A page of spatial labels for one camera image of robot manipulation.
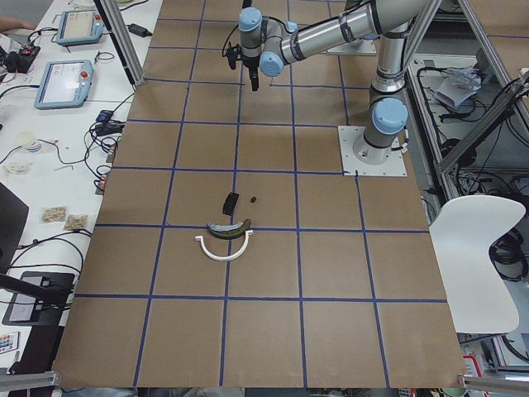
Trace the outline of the lower blue teach pendant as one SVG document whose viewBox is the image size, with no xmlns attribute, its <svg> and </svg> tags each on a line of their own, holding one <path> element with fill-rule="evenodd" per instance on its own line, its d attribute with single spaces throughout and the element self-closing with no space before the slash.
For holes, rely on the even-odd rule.
<svg viewBox="0 0 529 397">
<path fill-rule="evenodd" d="M 89 60 L 48 62 L 34 106 L 40 110 L 80 108 L 88 98 L 92 80 Z"/>
</svg>

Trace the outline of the upper blue teach pendant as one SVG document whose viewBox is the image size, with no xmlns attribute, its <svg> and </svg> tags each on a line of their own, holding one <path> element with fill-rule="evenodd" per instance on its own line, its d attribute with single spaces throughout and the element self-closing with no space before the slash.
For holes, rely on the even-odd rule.
<svg viewBox="0 0 529 397">
<path fill-rule="evenodd" d="M 102 17 L 97 10 L 64 11 L 55 39 L 62 46 L 94 44 L 102 32 Z"/>
</svg>

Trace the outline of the black flat plate part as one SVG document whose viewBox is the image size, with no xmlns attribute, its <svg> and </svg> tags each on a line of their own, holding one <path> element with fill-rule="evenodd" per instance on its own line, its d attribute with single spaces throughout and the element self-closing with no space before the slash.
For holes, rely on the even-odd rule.
<svg viewBox="0 0 529 397">
<path fill-rule="evenodd" d="M 222 206 L 222 213 L 227 216 L 232 216 L 235 212 L 236 204 L 239 198 L 239 194 L 235 192 L 230 192 L 224 201 Z"/>
</svg>

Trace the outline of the grey green brake shoe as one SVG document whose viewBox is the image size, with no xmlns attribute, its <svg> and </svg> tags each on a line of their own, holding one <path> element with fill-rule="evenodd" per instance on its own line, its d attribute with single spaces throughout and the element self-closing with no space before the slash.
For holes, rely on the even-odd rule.
<svg viewBox="0 0 529 397">
<path fill-rule="evenodd" d="M 245 235 L 251 229 L 251 219 L 246 218 L 242 222 L 237 222 L 228 225 L 219 225 L 209 222 L 207 224 L 208 232 L 215 238 L 222 240 L 233 240 Z"/>
</svg>

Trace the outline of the white plastic chair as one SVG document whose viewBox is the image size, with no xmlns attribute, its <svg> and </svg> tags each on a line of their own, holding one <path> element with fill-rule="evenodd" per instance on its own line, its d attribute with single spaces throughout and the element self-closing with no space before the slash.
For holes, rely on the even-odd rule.
<svg viewBox="0 0 529 397">
<path fill-rule="evenodd" d="M 518 327 L 517 307 L 488 250 L 524 214 L 522 204 L 508 198 L 463 196 L 448 201 L 430 225 L 457 332 L 504 334 Z"/>
</svg>

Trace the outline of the white paper cup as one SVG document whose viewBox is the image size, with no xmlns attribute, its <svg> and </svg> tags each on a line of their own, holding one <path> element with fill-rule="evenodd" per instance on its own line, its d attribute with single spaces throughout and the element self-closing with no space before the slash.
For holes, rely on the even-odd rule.
<svg viewBox="0 0 529 397">
<path fill-rule="evenodd" d="M 42 150 L 42 143 L 33 132 L 21 132 L 17 141 L 19 146 L 29 153 L 35 154 Z"/>
</svg>

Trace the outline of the white curved plastic bracket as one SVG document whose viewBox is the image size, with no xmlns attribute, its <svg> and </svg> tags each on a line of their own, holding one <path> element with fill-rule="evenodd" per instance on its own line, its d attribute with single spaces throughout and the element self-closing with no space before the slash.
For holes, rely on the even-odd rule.
<svg viewBox="0 0 529 397">
<path fill-rule="evenodd" d="M 237 251 L 232 250 L 230 242 L 214 243 L 213 244 L 214 250 L 210 251 L 207 248 L 207 244 L 204 241 L 204 236 L 202 235 L 195 236 L 194 241 L 196 241 L 199 244 L 203 254 L 207 256 L 209 259 L 213 261 L 217 261 L 217 262 L 228 262 L 228 261 L 233 261 L 244 254 L 244 252 L 246 251 L 250 243 L 250 237 L 253 234 L 254 234 L 253 230 L 249 230 L 244 233 L 243 242 L 241 243 Z"/>
</svg>

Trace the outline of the black power adapter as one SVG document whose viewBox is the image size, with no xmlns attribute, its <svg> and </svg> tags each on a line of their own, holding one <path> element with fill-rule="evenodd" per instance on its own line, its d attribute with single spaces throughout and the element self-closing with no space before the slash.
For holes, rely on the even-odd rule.
<svg viewBox="0 0 529 397">
<path fill-rule="evenodd" d="M 139 37 L 152 36 L 152 32 L 150 30 L 135 23 L 128 24 L 127 28 L 130 33 Z"/>
</svg>

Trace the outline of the blue teach pendant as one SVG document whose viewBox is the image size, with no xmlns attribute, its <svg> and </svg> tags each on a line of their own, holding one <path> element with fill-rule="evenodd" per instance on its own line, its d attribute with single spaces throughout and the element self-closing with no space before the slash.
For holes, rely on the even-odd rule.
<svg viewBox="0 0 529 397">
<path fill-rule="evenodd" d="M 62 46 L 94 44 L 102 32 L 102 17 L 97 10 L 64 11 L 55 39 Z"/>
<path fill-rule="evenodd" d="M 89 60 L 48 62 L 34 106 L 40 110 L 80 108 L 88 98 L 92 80 Z"/>
</svg>

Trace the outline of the aluminium frame post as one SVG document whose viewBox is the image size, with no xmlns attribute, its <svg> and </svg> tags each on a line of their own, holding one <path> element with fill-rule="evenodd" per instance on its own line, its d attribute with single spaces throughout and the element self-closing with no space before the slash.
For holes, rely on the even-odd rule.
<svg viewBox="0 0 529 397">
<path fill-rule="evenodd" d="M 94 4 L 107 28 L 129 83 L 134 87 L 143 85 L 145 74 L 119 6 L 112 0 L 94 0 Z"/>
</svg>

